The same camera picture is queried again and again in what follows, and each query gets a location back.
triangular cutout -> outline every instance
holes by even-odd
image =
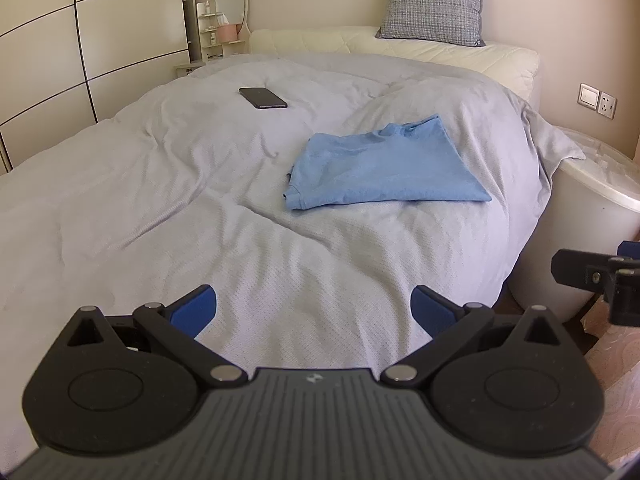
[[[540,343],[543,345],[558,346],[560,342],[556,337],[553,329],[549,326],[549,323],[544,317],[537,318],[529,329],[524,341],[529,343]]]
[[[91,345],[103,342],[93,319],[83,319],[69,339],[67,346]]]

folded clothing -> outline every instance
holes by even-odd
[[[434,115],[368,134],[315,134],[285,193],[288,209],[383,200],[490,202]]]

pillow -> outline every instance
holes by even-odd
[[[484,46],[482,0],[389,0],[378,38]]]

bucket lid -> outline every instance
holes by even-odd
[[[640,213],[640,166],[604,142],[560,129],[586,156],[585,160],[566,158],[560,169],[604,198]]]

cream quilted headboard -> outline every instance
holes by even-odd
[[[256,30],[249,48],[253,54],[342,52],[384,54],[468,68],[485,74],[527,100],[540,104],[540,56],[527,48],[499,43],[470,48],[423,40],[379,40],[376,27],[328,27]]]

